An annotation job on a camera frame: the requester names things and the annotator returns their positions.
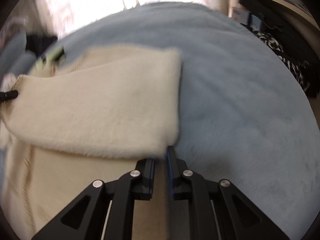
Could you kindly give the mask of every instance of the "folded towel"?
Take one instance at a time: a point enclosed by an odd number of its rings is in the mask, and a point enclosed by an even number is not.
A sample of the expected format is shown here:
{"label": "folded towel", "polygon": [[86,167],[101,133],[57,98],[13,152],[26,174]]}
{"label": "folded towel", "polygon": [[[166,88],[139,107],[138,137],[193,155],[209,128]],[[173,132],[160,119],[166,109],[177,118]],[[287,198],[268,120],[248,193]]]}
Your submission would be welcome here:
{"label": "folded towel", "polygon": [[13,87],[18,98],[1,108],[7,129],[24,142],[75,154],[164,156],[178,135],[178,51],[144,48],[107,64],[106,51],[97,51],[78,64],[100,61],[90,69],[21,75]]}

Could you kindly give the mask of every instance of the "fuzzy cream cloth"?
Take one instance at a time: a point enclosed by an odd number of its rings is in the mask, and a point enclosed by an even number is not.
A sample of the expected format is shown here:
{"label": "fuzzy cream cloth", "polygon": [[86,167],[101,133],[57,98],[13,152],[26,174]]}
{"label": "fuzzy cream cloth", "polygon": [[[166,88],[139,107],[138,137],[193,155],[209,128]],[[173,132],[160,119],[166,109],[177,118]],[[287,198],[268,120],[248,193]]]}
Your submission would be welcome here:
{"label": "fuzzy cream cloth", "polygon": [[[51,66],[18,78],[19,96],[1,105],[1,206],[22,240],[92,181],[164,157],[178,135],[180,68],[175,49],[118,45],[90,49],[59,72]],[[156,171],[153,199],[135,202],[134,239],[167,237],[161,163]]]}

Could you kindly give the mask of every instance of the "fuzzy blue fabric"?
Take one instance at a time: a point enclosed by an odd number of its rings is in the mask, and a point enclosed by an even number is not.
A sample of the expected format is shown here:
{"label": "fuzzy blue fabric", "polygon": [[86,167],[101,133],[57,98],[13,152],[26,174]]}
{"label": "fuzzy blue fabric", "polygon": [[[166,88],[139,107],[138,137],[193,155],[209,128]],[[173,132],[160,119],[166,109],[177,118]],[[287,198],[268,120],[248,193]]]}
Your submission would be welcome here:
{"label": "fuzzy blue fabric", "polygon": [[[206,179],[231,180],[300,239],[320,210],[320,133],[279,58],[232,19],[190,3],[126,10],[53,47],[64,47],[67,64],[90,46],[120,42],[181,50],[178,157]],[[174,239],[188,239],[184,214],[186,206],[171,207]]]}
{"label": "fuzzy blue fabric", "polygon": [[27,74],[36,60],[36,54],[27,50],[22,53],[20,57],[18,57],[17,60],[12,64],[12,66],[8,69],[8,73],[15,74],[16,76]]}
{"label": "fuzzy blue fabric", "polygon": [[23,54],[26,44],[26,33],[22,31],[15,35],[0,52],[0,82],[12,64]]}

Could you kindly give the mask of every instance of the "wooden shelf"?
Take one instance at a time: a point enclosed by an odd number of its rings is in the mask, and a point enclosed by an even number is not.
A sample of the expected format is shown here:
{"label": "wooden shelf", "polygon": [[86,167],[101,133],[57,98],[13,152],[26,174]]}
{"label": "wooden shelf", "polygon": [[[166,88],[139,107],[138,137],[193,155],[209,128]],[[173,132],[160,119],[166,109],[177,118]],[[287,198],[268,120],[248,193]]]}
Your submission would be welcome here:
{"label": "wooden shelf", "polygon": [[281,4],[282,6],[290,9],[291,11],[295,12],[296,14],[300,15],[301,17],[303,17],[304,19],[306,19],[308,22],[310,22],[314,27],[316,27],[318,30],[319,26],[317,25],[316,21],[314,20],[314,18],[309,15],[308,13],[304,12],[303,10],[301,10],[300,8],[296,7],[295,5],[284,1],[284,0],[271,0],[273,2],[276,2],[278,4]]}

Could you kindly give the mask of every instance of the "black clip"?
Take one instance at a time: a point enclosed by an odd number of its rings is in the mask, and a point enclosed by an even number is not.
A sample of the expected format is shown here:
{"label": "black clip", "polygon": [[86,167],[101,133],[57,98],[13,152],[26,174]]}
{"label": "black clip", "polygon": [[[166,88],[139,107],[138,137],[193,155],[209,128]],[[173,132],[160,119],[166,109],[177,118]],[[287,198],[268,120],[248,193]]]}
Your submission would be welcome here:
{"label": "black clip", "polygon": [[17,98],[19,95],[17,90],[12,90],[9,92],[0,92],[0,102],[8,101]]}

